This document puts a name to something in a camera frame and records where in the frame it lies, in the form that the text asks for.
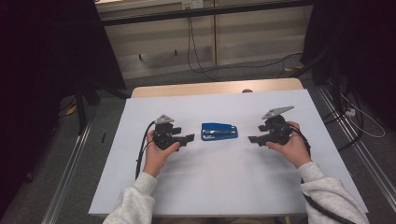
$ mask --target table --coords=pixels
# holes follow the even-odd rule
[[[279,78],[232,82],[211,82],[155,87],[138,87],[132,92],[133,98],[154,96],[182,96],[197,94],[238,93],[244,90],[290,91],[302,90],[303,85],[297,78]]]
[[[239,93],[245,89],[254,93]],[[134,148],[140,144],[146,119],[156,116],[160,108],[166,114],[175,114],[175,125],[182,125],[182,135],[199,133],[204,121],[227,120],[238,127],[240,134],[236,139],[213,142],[200,141],[196,136],[172,155],[157,177],[154,216],[303,214],[301,178],[295,168],[277,152],[252,145],[247,139],[249,135],[261,135],[257,126],[266,112],[264,108],[291,104],[295,108],[285,113],[285,118],[303,124],[313,160],[326,175],[341,179],[367,211],[309,94],[298,79],[280,79],[137,88],[125,106],[89,213],[105,216],[112,211],[120,190],[134,183]]]

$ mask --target blue stapler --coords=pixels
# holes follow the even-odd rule
[[[203,123],[201,139],[203,141],[216,141],[238,137],[238,130],[231,124]]]

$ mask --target gray sweater sleeve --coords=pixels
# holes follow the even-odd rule
[[[301,185],[305,195],[339,217],[344,217],[354,223],[369,223],[361,206],[347,192],[339,179],[325,176],[314,162],[302,165],[298,171],[305,182]],[[322,215],[309,203],[305,206],[309,223],[338,223]]]
[[[134,185],[120,193],[114,211],[107,216],[104,223],[151,223],[155,203],[151,194],[156,185],[155,177],[141,172]]]

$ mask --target metal frame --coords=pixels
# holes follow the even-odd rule
[[[335,110],[335,107],[332,104],[332,95],[326,89],[323,90],[318,88],[318,91],[320,93],[320,96],[323,98],[323,101],[326,103],[327,107],[329,107],[331,111],[335,111],[334,117],[338,118],[340,114]],[[345,119],[345,116],[342,116],[341,119],[339,119],[338,124],[340,125],[341,129],[343,130],[349,141],[352,141],[352,139],[358,135],[357,132],[352,128],[349,120]],[[396,212],[396,187],[389,180],[387,175],[381,169],[379,164],[375,161],[374,157],[361,140],[353,144],[353,146],[356,153],[361,158],[364,166],[367,168],[370,175],[372,176],[373,180],[379,186],[385,198],[388,200],[393,211]]]
[[[174,20],[181,18],[212,16],[212,15],[221,15],[221,14],[229,14],[229,13],[237,13],[237,12],[260,11],[260,10],[287,8],[287,7],[304,7],[304,6],[314,5],[315,3],[323,3],[327,1],[328,0],[288,0],[288,1],[274,1],[274,2],[227,6],[227,7],[206,7],[206,8],[197,8],[191,10],[154,13],[154,14],[141,15],[141,16],[106,18],[102,20],[102,24],[104,26],[113,26],[113,25],[129,24],[129,23],[146,22],[146,21],[166,21],[166,20]]]
[[[66,198],[67,191],[69,189],[70,183],[72,181],[74,172],[78,166],[78,161],[80,155],[84,149],[85,143],[88,139],[88,135],[91,130],[91,126],[96,115],[97,108],[90,113],[89,120],[85,129],[78,136],[77,142],[74,146],[73,152],[70,156],[69,162],[66,164],[64,169],[64,174],[58,184],[58,187],[52,196],[52,199],[49,203],[49,207],[47,209],[46,214],[44,215],[42,224],[55,224],[58,219],[59,213],[61,212],[62,205],[64,203],[64,199]]]

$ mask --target white tabletop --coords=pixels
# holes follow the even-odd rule
[[[158,176],[154,216],[281,216],[305,213],[300,176],[280,154],[251,144],[271,108],[294,105],[283,114],[300,123],[312,158],[328,176],[341,179],[367,211],[309,93],[270,91],[127,100],[90,214],[110,213],[123,188],[134,183],[135,160],[150,122],[165,114],[195,140],[174,153]],[[203,122],[235,125],[236,139],[204,142]]]

